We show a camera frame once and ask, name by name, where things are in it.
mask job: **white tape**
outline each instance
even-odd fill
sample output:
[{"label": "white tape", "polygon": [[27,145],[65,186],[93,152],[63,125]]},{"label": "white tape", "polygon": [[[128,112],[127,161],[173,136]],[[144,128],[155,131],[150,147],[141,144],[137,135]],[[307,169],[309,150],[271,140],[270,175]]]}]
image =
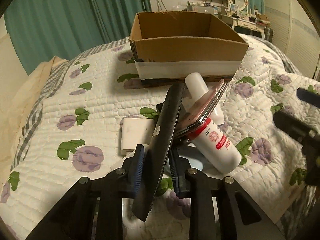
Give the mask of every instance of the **white tape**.
[{"label": "white tape", "polygon": [[160,125],[155,128],[155,130],[153,131],[152,137],[158,135],[159,133],[160,133]]},{"label": "white tape", "polygon": [[140,79],[185,78],[193,72],[204,76],[234,75],[241,61],[135,62]]}]

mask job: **green leaf pattern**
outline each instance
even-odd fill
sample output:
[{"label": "green leaf pattern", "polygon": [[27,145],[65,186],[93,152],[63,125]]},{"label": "green leaf pattern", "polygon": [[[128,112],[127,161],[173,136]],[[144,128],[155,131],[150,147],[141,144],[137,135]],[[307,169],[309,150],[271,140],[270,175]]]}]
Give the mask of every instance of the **green leaf pattern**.
[{"label": "green leaf pattern", "polygon": [[293,186],[296,183],[300,185],[302,181],[304,181],[306,175],[307,175],[307,170],[302,168],[297,168],[291,175],[289,185]]},{"label": "green leaf pattern", "polygon": [[81,66],[81,72],[84,73],[89,66],[90,66],[90,64],[85,64],[85,65]]},{"label": "green leaf pattern", "polygon": [[75,110],[77,125],[83,124],[85,120],[88,120],[90,112],[85,110],[84,108],[77,108]]},{"label": "green leaf pattern", "polygon": [[20,173],[17,171],[11,172],[8,182],[11,184],[11,189],[13,191],[17,190],[19,181],[20,181]]},{"label": "green leaf pattern", "polygon": [[153,119],[155,121],[155,123],[158,122],[159,114],[150,107],[141,108],[140,114],[142,114],[147,119]]},{"label": "green leaf pattern", "polygon": [[236,82],[236,84],[243,82],[243,83],[249,83],[251,84],[253,87],[256,85],[255,81],[253,80],[252,77],[249,76],[244,76],[242,79],[240,79],[239,81]]},{"label": "green leaf pattern", "polygon": [[156,191],[156,196],[162,196],[168,189],[173,189],[171,178],[162,178],[160,185]]},{"label": "green leaf pattern", "polygon": [[131,80],[132,78],[138,78],[138,77],[139,77],[139,75],[135,74],[135,73],[123,74],[117,79],[117,82],[122,83],[126,80]]},{"label": "green leaf pattern", "polygon": [[274,78],[271,80],[271,91],[276,93],[283,91],[283,87],[279,86],[279,83]]},{"label": "green leaf pattern", "polygon": [[272,112],[272,114],[275,114],[276,112],[280,111],[283,107],[282,103],[277,104],[276,106],[271,106],[270,110]]},{"label": "green leaf pattern", "polygon": [[317,90],[315,90],[315,89],[313,88],[313,85],[309,85],[309,86],[308,86],[308,91],[311,92],[311,93],[314,93],[314,94],[318,94]]},{"label": "green leaf pattern", "polygon": [[88,90],[91,90],[92,84],[90,82],[86,82],[86,83],[81,84],[79,86],[79,88],[83,88],[83,89],[86,89],[88,91]]},{"label": "green leaf pattern", "polygon": [[82,145],[85,145],[85,141],[82,139],[62,142],[57,149],[57,156],[61,160],[65,161],[69,158],[69,152],[74,154],[76,152],[76,148]]},{"label": "green leaf pattern", "polygon": [[239,163],[239,165],[244,165],[247,163],[247,155],[250,155],[250,150],[249,148],[251,147],[253,143],[253,138],[248,136],[244,139],[242,139],[237,145],[236,148],[239,151],[239,153],[241,154],[242,158],[241,161]]},{"label": "green leaf pattern", "polygon": [[133,57],[132,57],[131,59],[127,60],[126,63],[127,63],[127,64],[134,63]]}]

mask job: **desk drawer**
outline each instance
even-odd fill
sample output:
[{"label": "desk drawer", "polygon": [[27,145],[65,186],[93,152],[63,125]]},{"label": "desk drawer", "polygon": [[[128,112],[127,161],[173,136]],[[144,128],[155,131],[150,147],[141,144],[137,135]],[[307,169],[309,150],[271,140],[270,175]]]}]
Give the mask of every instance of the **desk drawer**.
[{"label": "desk drawer", "polygon": [[260,33],[262,33],[264,31],[264,27],[263,26],[259,26],[259,25],[256,25],[256,24],[252,24],[251,25],[251,29],[255,30],[257,32],[260,32]]},{"label": "desk drawer", "polygon": [[233,18],[225,15],[221,15],[221,20],[224,21],[226,24],[232,25],[233,23]]},{"label": "desk drawer", "polygon": [[244,22],[244,21],[238,21],[238,26],[241,26],[241,27],[250,29],[251,23],[249,23],[249,22]]}]

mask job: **white bottle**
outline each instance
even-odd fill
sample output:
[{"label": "white bottle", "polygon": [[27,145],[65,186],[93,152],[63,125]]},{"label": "white bottle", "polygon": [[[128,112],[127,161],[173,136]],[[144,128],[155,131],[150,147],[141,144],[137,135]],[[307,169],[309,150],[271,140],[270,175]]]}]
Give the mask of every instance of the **white bottle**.
[{"label": "white bottle", "polygon": [[[187,85],[187,88],[190,92],[190,95],[192,99],[194,100],[194,103],[202,97],[206,92],[209,91],[206,83],[204,82],[202,76],[197,73],[191,73],[188,75],[184,82]],[[217,125],[223,124],[224,115],[221,110],[220,104],[218,103],[217,106],[212,111],[210,118],[213,120],[213,122]]]},{"label": "white bottle", "polygon": [[208,117],[188,139],[222,174],[233,171],[241,161],[241,154],[217,125]]}]

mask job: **white desk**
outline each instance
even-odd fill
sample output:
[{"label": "white desk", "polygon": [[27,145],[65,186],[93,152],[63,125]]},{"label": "white desk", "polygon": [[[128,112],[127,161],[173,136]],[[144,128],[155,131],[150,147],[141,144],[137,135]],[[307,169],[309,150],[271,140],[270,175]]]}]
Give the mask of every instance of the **white desk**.
[{"label": "white desk", "polygon": [[264,39],[264,26],[259,24],[248,22],[245,20],[237,19],[231,16],[221,15],[221,20],[224,21],[226,24],[232,25],[232,29],[235,30],[236,26],[246,28],[250,30],[250,34],[252,35],[253,31],[260,32],[261,38]]}]

